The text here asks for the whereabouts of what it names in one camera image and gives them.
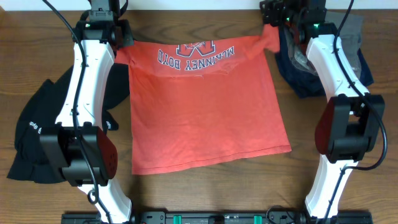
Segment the red orange printed t-shirt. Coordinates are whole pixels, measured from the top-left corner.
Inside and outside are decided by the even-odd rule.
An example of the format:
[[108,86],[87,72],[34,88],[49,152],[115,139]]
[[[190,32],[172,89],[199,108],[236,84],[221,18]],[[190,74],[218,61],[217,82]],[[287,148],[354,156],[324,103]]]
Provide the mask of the red orange printed t-shirt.
[[129,69],[132,173],[164,174],[291,150],[265,52],[279,31],[189,44],[137,41]]

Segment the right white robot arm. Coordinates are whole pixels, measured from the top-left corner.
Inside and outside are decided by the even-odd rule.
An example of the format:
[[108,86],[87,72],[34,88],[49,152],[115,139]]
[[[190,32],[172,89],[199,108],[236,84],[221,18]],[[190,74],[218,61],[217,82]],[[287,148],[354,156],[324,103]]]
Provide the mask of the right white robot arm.
[[355,75],[341,44],[344,23],[327,22],[324,1],[261,1],[262,21],[289,27],[315,69],[327,105],[315,129],[320,154],[317,173],[302,212],[267,212],[270,223],[372,223],[370,212],[341,212],[338,202],[353,170],[379,167],[387,154],[382,116],[385,102]]

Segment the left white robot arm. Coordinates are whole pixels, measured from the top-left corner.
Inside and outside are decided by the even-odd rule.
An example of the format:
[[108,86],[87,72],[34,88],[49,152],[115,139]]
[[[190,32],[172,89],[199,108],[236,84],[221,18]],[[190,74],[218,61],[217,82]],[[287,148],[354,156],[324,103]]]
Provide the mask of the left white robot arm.
[[131,200],[116,178],[118,153],[103,130],[108,75],[119,48],[133,45],[127,20],[78,21],[74,64],[62,109],[40,143],[55,173],[78,187],[97,215],[64,215],[62,223],[134,223]]

